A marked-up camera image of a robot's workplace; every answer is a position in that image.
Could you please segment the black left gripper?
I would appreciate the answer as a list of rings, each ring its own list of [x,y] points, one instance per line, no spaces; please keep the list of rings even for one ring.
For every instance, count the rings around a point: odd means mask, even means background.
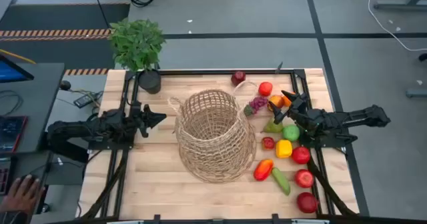
[[[157,124],[161,123],[167,115],[151,111],[147,104],[141,107],[141,104],[136,103],[132,105],[132,117],[135,121],[136,127],[140,130],[142,137],[147,138],[149,136],[147,133],[148,126],[150,128],[154,128]]]

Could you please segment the orange yellow peach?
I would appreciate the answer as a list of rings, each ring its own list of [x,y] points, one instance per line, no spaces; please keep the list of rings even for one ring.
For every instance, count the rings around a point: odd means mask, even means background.
[[[269,102],[272,102],[276,107],[280,109],[284,106],[284,99],[281,95],[272,95],[269,98]]]

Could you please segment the green pear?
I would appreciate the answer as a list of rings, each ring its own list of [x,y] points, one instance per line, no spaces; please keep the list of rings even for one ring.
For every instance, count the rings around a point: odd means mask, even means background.
[[[284,128],[283,123],[274,123],[274,119],[270,119],[263,128],[264,133],[281,133]]]

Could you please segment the red tomato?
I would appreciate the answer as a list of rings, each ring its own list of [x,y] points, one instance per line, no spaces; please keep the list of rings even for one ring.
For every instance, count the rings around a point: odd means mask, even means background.
[[[268,97],[271,95],[273,90],[273,85],[270,82],[262,82],[259,85],[258,93],[261,96]]]

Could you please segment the purple grape bunch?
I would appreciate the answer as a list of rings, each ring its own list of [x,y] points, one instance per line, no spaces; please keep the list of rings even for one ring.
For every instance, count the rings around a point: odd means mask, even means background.
[[[255,97],[249,102],[249,106],[252,108],[252,113],[257,113],[262,107],[267,105],[268,99],[262,96]]]

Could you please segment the green apple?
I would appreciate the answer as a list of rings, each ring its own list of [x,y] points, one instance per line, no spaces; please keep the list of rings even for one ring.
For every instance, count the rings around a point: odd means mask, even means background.
[[[282,136],[288,141],[297,141],[300,137],[300,129],[296,125],[288,125],[282,129]]]

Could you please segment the yellow bell pepper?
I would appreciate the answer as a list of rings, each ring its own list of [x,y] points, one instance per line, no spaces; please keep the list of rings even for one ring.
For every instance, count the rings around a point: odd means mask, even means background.
[[[283,159],[292,155],[292,142],[286,139],[281,139],[276,143],[276,157]]]

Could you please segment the dark red apple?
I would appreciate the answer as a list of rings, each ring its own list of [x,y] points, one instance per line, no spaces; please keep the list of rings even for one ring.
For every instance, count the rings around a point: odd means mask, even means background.
[[[318,200],[308,192],[300,193],[297,196],[297,205],[303,213],[315,213],[318,210]]]
[[[231,82],[234,86],[238,86],[241,82],[246,80],[246,73],[244,71],[236,71],[231,76]]]

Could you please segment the red orange mango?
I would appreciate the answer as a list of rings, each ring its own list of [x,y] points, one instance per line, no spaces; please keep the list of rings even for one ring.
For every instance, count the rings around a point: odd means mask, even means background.
[[[254,170],[254,179],[256,181],[264,181],[270,176],[272,169],[274,167],[274,162],[271,159],[261,160],[257,167]]]

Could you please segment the woven seagrass basket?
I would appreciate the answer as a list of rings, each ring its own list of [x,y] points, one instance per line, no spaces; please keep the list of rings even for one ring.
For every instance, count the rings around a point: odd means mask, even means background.
[[[232,93],[206,89],[184,102],[167,99],[175,111],[175,136],[184,167],[206,183],[229,183],[250,168],[256,156],[256,134],[236,97],[243,81]]]

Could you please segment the green cucumber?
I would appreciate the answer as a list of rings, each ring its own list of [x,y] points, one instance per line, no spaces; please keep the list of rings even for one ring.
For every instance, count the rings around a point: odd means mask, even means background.
[[[272,169],[272,175],[276,183],[280,186],[283,193],[288,196],[291,192],[291,187],[286,176],[277,167],[274,167]]]

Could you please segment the green potted plant black pot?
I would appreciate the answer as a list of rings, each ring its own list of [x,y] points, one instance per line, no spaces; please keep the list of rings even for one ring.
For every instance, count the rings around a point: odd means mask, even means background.
[[[159,93],[159,54],[165,44],[159,24],[149,19],[123,19],[110,26],[114,62],[135,73],[136,82],[143,90],[149,94]]]

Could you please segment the black floor mat hazard edge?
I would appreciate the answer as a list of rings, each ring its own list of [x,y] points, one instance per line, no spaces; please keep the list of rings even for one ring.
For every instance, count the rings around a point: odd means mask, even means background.
[[[16,4],[0,19],[0,49],[36,63],[63,63],[68,75],[104,75],[115,67],[108,24],[128,3]]]

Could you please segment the red-edged tablet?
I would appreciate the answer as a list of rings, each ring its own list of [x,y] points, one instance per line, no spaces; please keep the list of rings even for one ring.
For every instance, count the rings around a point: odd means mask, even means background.
[[[0,153],[13,153],[23,133],[27,116],[0,116]]]

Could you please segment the computer monitor blue screen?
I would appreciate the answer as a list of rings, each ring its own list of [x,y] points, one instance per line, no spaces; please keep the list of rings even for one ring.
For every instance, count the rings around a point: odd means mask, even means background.
[[[34,76],[20,68],[14,62],[0,55],[0,83],[11,83],[34,80]]]

